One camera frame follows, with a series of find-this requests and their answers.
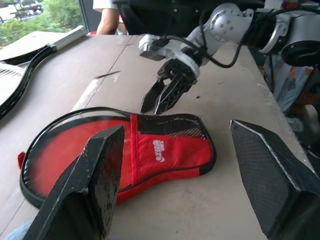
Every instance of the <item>window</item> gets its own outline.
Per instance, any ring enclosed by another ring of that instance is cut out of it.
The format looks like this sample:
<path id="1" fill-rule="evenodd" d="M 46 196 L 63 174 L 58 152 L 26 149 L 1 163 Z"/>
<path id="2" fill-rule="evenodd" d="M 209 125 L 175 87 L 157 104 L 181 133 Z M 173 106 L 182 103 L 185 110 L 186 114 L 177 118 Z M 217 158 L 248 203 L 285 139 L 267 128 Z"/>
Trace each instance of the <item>window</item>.
<path id="1" fill-rule="evenodd" d="M 0 0 L 0 48 L 35 31 L 66 33 L 79 25 L 78 0 Z"/>

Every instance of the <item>black cable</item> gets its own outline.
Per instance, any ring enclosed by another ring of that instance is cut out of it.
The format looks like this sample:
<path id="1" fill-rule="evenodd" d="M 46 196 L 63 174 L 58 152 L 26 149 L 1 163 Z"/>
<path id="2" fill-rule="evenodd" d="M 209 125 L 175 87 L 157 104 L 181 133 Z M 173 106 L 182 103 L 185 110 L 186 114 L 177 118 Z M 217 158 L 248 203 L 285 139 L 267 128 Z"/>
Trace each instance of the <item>black cable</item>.
<path id="1" fill-rule="evenodd" d="M 273 94 L 275 91 L 275 76 L 274 76 L 274 63 L 272 60 L 272 55 L 269 55 L 269 61 L 270 61 L 270 72 L 271 72 L 271 83 L 270 83 L 270 91 Z"/>
<path id="2" fill-rule="evenodd" d="M 168 40 L 177 40 L 179 42 L 182 42 L 188 46 L 190 46 L 191 48 L 193 48 L 194 50 L 198 51 L 203 57 L 207 58 L 209 61 L 213 62 L 214 64 L 218 65 L 219 67 L 221 68 L 224 68 L 224 69 L 228 69 L 228 68 L 231 68 L 237 61 L 238 59 L 238 56 L 239 56 L 239 53 L 240 53 L 240 49 L 245 41 L 245 39 L 247 38 L 247 36 L 249 35 L 250 31 L 253 29 L 253 27 L 255 27 L 256 25 L 258 24 L 261 24 L 262 21 L 264 21 L 267 17 L 275 17 L 279 14 L 283 14 L 283 13 L 288 13 L 288 12 L 295 12 L 295 11 L 306 11 L 306 12 L 312 12 L 312 13 L 315 13 L 315 14 L 319 14 L 320 15 L 320 10 L 317 10 L 317 9 L 311 9 L 311 8 L 308 8 L 308 7 L 295 7 L 295 8 L 290 8 L 290 9 L 280 9 L 278 11 L 275 11 L 273 12 L 273 9 L 271 11 L 269 11 L 265 16 L 263 16 L 261 19 L 258 19 L 254 24 L 252 24 L 247 30 L 246 32 L 244 33 L 244 35 L 242 36 L 236 50 L 235 50 L 235 54 L 234 54 L 234 57 L 233 57 L 233 60 L 231 61 L 231 63 L 229 64 L 223 64 L 219 61 L 217 61 L 216 59 L 214 59 L 212 56 L 210 56 L 207 51 L 205 51 L 204 49 L 202 49 L 201 47 L 198 47 L 196 45 L 194 45 L 192 42 L 184 39 L 184 38 L 181 38 L 181 37 L 178 37 L 178 36 L 173 36 L 173 35 L 169 35 L 169 36 L 163 36 L 162 38 L 163 39 L 168 39 Z"/>
<path id="3" fill-rule="evenodd" d="M 205 15 L 209 11 L 209 9 L 205 9 L 201 12 L 200 18 L 199 18 L 199 25 L 200 25 L 200 31 L 201 31 L 201 36 L 202 36 L 202 41 L 203 41 L 203 46 L 202 48 L 204 50 L 208 50 L 207 47 L 207 40 L 205 36 L 205 31 L 204 31 L 204 20 L 205 20 Z"/>
<path id="4" fill-rule="evenodd" d="M 304 144 L 304 143 L 302 143 L 302 142 L 300 142 L 300 141 L 299 141 L 299 143 L 300 143 L 300 145 L 302 146 L 302 148 L 303 148 L 304 150 L 309 151 L 309 154 L 311 153 L 311 154 L 313 154 L 316 158 L 320 159 L 320 155 L 318 155 L 317 153 L 315 153 L 309 146 L 307 146 L 306 144 Z"/>
<path id="5" fill-rule="evenodd" d="M 264 20 L 266 17 L 268 17 L 268 14 L 270 14 L 273 10 L 271 10 L 269 13 L 267 13 L 265 16 L 263 16 L 261 18 L 261 21 Z M 214 59 L 212 56 L 210 56 L 207 51 L 203 50 L 202 48 L 194 45 L 192 42 L 184 39 L 184 38 L 181 38 L 181 37 L 178 37 L 178 36 L 172 36 L 172 35 L 169 35 L 169 36 L 163 36 L 164 39 L 168 39 L 168 40 L 177 40 L 179 42 L 182 42 L 188 46 L 190 46 L 191 48 L 193 48 L 194 50 L 198 51 L 200 54 L 202 54 L 203 57 L 209 59 L 211 62 L 213 62 L 214 64 L 218 65 L 219 67 L 221 68 L 224 68 L 224 69 L 229 69 L 231 68 L 237 61 L 238 59 L 238 56 L 239 56 L 239 53 L 240 53 L 240 49 L 241 49 L 241 46 L 243 45 L 243 42 L 245 41 L 246 37 L 248 36 L 250 30 L 255 27 L 255 24 L 252 24 L 248 29 L 247 31 L 244 33 L 244 35 L 242 36 L 240 42 L 239 42 L 239 45 L 238 47 L 236 48 L 235 50 L 235 55 L 233 57 L 233 60 L 231 61 L 230 64 L 223 64 L 221 62 L 219 62 L 218 60 Z"/>

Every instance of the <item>cardboard surface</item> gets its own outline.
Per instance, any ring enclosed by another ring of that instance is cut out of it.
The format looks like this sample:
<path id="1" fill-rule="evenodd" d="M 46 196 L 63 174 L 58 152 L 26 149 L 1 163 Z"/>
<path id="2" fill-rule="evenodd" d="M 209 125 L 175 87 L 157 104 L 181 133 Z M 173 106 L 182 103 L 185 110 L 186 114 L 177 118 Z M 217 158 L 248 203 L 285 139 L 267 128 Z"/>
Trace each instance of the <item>cardboard surface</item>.
<path id="1" fill-rule="evenodd" d="M 43 127 L 76 104 L 76 109 L 106 106 L 139 112 L 164 63 L 139 57 L 140 38 L 85 37 L 38 67 L 23 100 L 0 122 L 0 139 L 6 140 L 0 142 L 0 181 L 6 183 L 0 185 L 0 215 L 5 216 L 0 219 L 0 233 L 9 233 L 35 216 L 19 192 L 17 155 L 27 150 Z M 214 57 L 228 63 L 234 52 L 235 46 L 226 44 Z M 107 73 L 114 74 L 91 83 Z M 111 234 L 131 240 L 265 240 L 241 181 L 230 120 L 274 131 L 297 158 L 309 163 L 248 49 L 242 48 L 230 69 L 213 63 L 202 67 L 198 83 L 166 114 L 176 113 L 201 116 L 217 150 L 215 167 L 199 178 L 162 183 L 122 204 L 116 209 Z M 29 218 L 21 219 L 21 214 Z"/>

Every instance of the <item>blue fabric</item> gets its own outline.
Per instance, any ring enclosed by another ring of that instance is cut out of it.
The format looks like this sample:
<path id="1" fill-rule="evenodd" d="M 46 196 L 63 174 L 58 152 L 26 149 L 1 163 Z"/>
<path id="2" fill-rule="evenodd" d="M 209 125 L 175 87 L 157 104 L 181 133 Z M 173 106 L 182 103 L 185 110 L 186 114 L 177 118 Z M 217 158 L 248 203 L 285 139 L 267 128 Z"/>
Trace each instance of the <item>blue fabric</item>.
<path id="1" fill-rule="evenodd" d="M 30 228 L 30 223 L 24 224 L 21 227 L 18 227 L 17 229 L 10 232 L 8 236 L 4 240 L 23 240 L 24 236 L 26 235 L 26 232 Z"/>

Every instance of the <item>white shirt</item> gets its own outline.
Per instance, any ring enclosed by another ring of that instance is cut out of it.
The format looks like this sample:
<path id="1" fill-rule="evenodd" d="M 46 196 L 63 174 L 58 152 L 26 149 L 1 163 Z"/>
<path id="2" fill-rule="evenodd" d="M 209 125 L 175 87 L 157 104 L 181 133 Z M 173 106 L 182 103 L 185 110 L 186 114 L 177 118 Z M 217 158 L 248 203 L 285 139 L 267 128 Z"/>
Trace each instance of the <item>white shirt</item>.
<path id="1" fill-rule="evenodd" d="M 112 3 L 113 0 L 93 0 L 93 9 L 102 12 L 103 9 L 117 9 L 117 5 Z"/>

